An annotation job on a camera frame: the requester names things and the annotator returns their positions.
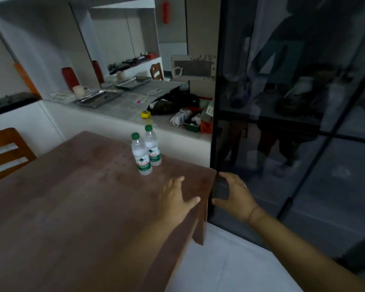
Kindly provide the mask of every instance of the silver tray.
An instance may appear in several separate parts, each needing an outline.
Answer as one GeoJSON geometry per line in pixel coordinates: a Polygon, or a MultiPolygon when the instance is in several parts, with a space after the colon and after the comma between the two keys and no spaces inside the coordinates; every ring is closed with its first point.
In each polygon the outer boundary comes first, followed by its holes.
{"type": "Polygon", "coordinates": [[[121,96],[122,93],[123,91],[121,90],[101,89],[76,100],[76,102],[84,107],[97,108],[121,96]]]}
{"type": "Polygon", "coordinates": [[[124,80],[122,82],[115,84],[115,87],[123,89],[123,90],[133,90],[150,81],[151,81],[151,77],[135,76],[135,77],[128,78],[127,80],[124,80]]]}

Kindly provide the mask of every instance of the wooden chair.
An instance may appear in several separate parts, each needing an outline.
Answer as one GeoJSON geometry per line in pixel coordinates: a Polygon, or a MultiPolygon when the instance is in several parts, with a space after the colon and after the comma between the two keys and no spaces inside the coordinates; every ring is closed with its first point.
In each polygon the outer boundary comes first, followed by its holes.
{"type": "Polygon", "coordinates": [[[0,179],[4,178],[10,173],[16,171],[17,169],[23,167],[24,165],[27,165],[29,162],[36,159],[34,153],[30,150],[28,145],[24,142],[23,138],[20,136],[19,132],[16,131],[15,128],[7,128],[4,130],[0,130],[0,147],[12,143],[16,144],[17,148],[0,153],[0,166],[4,165],[5,163],[20,159],[22,157],[26,157],[27,162],[15,165],[13,167],[5,169],[4,171],[1,171],[0,179]]]}
{"type": "Polygon", "coordinates": [[[153,78],[153,80],[162,80],[162,81],[164,81],[162,68],[161,68],[160,63],[152,64],[151,67],[150,67],[150,73],[151,73],[151,77],[153,78]]]}

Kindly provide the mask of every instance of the tile floor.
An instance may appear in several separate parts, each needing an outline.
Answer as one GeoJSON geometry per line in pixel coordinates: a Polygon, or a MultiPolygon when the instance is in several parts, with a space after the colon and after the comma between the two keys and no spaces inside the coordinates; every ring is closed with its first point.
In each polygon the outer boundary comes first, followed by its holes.
{"type": "Polygon", "coordinates": [[[207,223],[204,246],[191,241],[166,292],[301,292],[274,255],[207,223]]]}

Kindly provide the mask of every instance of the forearm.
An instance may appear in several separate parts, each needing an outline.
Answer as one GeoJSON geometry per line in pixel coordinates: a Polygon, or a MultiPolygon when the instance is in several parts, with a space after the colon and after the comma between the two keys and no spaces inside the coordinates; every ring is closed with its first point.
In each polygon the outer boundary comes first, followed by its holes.
{"type": "Polygon", "coordinates": [[[164,221],[149,223],[81,291],[136,291],[173,229],[164,221]]]}
{"type": "Polygon", "coordinates": [[[304,292],[365,291],[365,281],[336,264],[261,208],[251,226],[304,292]]]}

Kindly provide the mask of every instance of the water bottle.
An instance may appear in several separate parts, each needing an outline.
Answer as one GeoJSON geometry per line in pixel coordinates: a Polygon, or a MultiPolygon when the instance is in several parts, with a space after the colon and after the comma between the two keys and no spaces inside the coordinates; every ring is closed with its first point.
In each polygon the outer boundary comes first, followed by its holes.
{"type": "Polygon", "coordinates": [[[131,142],[131,149],[133,151],[139,173],[142,175],[149,175],[153,171],[153,168],[150,164],[149,152],[146,144],[143,139],[139,137],[139,133],[137,132],[132,133],[131,138],[133,139],[131,142]]]}
{"type": "Polygon", "coordinates": [[[160,149],[158,147],[158,138],[156,133],[153,131],[153,127],[151,125],[145,126],[146,134],[145,134],[145,143],[146,147],[149,150],[150,163],[153,166],[158,166],[161,164],[161,154],[160,149]]]}

